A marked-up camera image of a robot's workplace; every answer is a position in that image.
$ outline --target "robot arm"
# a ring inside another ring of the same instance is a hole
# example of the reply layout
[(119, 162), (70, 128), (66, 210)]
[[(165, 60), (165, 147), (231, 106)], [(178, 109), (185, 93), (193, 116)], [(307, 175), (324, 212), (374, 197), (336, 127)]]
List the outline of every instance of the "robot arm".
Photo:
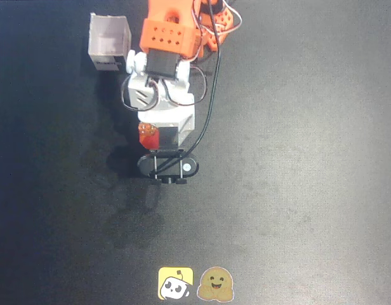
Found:
[(121, 88), (124, 106), (138, 113), (140, 142), (149, 150), (138, 162), (144, 176), (184, 184), (197, 173), (199, 165), (191, 155), (195, 146), (182, 149), (195, 129), (195, 105), (200, 102), (189, 93), (190, 70), (201, 72), (206, 85), (205, 74), (192, 62), (204, 55), (205, 45), (220, 56), (219, 44), (241, 25), (233, 26), (232, 11), (225, 0), (149, 0), (142, 51), (129, 51), (129, 76)]

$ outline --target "black mounting bracket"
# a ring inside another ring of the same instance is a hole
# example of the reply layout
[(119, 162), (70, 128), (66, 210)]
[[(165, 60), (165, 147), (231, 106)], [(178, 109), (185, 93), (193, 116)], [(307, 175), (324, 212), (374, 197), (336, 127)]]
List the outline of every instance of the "black mounting bracket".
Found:
[(156, 184), (186, 184), (187, 178), (194, 176), (199, 169), (199, 164), (192, 154), (189, 154), (171, 168), (157, 173), (158, 170), (163, 170), (184, 154), (185, 151), (183, 150), (151, 151), (139, 159), (138, 168), (142, 175), (153, 178)]

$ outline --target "brown emoji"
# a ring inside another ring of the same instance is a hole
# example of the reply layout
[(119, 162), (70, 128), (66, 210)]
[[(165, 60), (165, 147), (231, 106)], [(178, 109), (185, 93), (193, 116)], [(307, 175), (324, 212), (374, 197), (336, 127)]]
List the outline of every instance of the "brown emoji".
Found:
[(234, 299), (233, 287), (234, 282), (228, 270), (212, 267), (202, 275), (197, 296), (204, 301), (230, 302)]

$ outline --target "robot face icon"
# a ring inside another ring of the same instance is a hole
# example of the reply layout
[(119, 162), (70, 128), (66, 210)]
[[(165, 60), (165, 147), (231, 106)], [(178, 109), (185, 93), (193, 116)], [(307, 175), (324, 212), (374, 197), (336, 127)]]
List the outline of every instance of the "robot face icon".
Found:
[(160, 294), (164, 299), (179, 300), (190, 295), (189, 286), (185, 281), (169, 277), (164, 281)]
[(159, 270), (160, 300), (180, 300), (190, 295), (193, 271), (190, 268), (163, 267)]

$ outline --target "black tabletop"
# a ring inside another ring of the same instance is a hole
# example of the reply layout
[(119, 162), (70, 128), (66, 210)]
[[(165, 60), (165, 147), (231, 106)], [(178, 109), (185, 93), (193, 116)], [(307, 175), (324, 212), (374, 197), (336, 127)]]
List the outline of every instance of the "black tabletop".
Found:
[(91, 12), (139, 51), (147, 3), (0, 1), (0, 304), (208, 304), (218, 266), (231, 304), (391, 305), (391, 0), (233, 5), (199, 173), (157, 189), (87, 55)]

